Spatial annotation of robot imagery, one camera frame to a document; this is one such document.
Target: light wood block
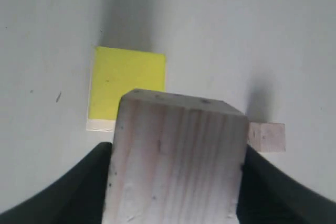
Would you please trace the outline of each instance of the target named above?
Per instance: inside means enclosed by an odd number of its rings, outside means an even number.
[[[129,92],[119,105],[103,223],[237,221],[248,127],[222,101]]]
[[[284,152],[286,150],[285,125],[251,122],[248,144],[258,152]]]

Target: white table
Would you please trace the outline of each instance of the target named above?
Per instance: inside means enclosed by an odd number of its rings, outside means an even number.
[[[0,10],[0,212],[111,140],[85,131],[96,45],[166,54],[169,92],[243,112],[253,101],[286,124],[286,152],[265,156],[336,200],[336,0],[0,0]]]

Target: yellow square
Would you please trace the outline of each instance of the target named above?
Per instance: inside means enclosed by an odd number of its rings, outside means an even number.
[[[94,60],[89,119],[115,120],[120,98],[132,89],[164,91],[162,54],[97,47]]]

